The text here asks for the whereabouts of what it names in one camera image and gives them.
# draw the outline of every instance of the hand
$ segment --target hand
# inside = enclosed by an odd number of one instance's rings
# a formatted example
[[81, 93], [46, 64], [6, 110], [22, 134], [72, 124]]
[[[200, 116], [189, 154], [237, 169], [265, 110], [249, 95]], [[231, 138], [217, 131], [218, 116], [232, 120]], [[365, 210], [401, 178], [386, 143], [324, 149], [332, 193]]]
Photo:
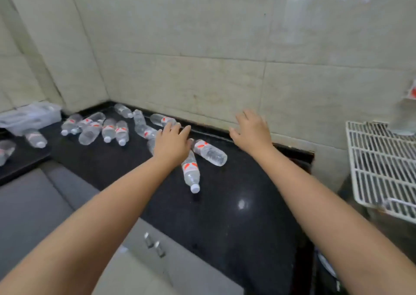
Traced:
[[188, 140], [190, 125], [179, 133], [180, 124], [168, 123], [156, 134], [154, 157], [168, 161], [172, 167], [179, 166], [188, 157], [192, 140]]
[[235, 145], [252, 157], [256, 157], [263, 151], [273, 149], [272, 137], [267, 122], [256, 112], [244, 109], [243, 113], [236, 115], [240, 125], [240, 133], [230, 128], [230, 137]]

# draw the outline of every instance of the cabinet handle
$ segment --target cabinet handle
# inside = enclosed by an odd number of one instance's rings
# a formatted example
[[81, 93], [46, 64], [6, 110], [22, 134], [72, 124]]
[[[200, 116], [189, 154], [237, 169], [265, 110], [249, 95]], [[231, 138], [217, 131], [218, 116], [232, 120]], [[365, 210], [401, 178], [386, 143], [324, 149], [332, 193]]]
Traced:
[[160, 241], [155, 242], [155, 249], [159, 258], [163, 258], [166, 255], [165, 251], [160, 246]]
[[154, 246], [153, 239], [150, 237], [149, 233], [144, 234], [144, 243], [150, 249]]

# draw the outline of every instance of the person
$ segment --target person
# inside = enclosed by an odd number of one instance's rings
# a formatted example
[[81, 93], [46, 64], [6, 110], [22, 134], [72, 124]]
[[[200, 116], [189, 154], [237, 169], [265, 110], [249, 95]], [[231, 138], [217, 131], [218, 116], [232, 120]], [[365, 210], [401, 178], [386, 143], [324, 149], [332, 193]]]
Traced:
[[[272, 145], [254, 111], [230, 137], [268, 174], [305, 233], [353, 295], [414, 294], [416, 267], [366, 219]], [[154, 156], [92, 198], [0, 283], [0, 294], [91, 294], [98, 278], [168, 174], [188, 156], [190, 126], [159, 130]]]

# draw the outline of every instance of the countertop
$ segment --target countertop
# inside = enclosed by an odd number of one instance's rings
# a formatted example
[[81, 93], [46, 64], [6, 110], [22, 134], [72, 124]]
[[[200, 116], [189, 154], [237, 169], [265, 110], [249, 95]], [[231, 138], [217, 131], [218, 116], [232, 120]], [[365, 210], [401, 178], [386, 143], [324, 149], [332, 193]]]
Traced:
[[[108, 118], [122, 119], [113, 108], [103, 112]], [[124, 147], [115, 140], [106, 144], [101, 136], [91, 145], [80, 145], [78, 135], [60, 135], [60, 123], [41, 130], [48, 140], [43, 150], [16, 138], [15, 154], [10, 163], [0, 168], [0, 184], [17, 176], [19, 162], [22, 169], [29, 169], [37, 156], [39, 161], [52, 158], [60, 162], [102, 190], [151, 157], [147, 140], [134, 131], [133, 119], [127, 123], [130, 141]], [[305, 253], [299, 251], [304, 236], [274, 184], [223, 132], [193, 125], [190, 137], [202, 138], [225, 151], [227, 163], [217, 167], [196, 157], [201, 173], [201, 191], [196, 195], [185, 184], [180, 167], [175, 168], [141, 217], [249, 291], [301, 293], [295, 281], [309, 271], [299, 268], [299, 254]], [[283, 152], [293, 153], [289, 157], [298, 157], [295, 162], [310, 169], [308, 163], [299, 161], [308, 159], [307, 155], [285, 149]]]

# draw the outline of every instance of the dish drying rack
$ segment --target dish drying rack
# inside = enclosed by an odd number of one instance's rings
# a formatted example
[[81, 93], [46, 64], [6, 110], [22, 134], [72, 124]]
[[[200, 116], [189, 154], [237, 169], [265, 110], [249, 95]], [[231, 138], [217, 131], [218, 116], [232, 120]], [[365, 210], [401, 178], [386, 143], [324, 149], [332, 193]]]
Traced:
[[355, 200], [416, 224], [416, 137], [378, 122], [346, 122]]

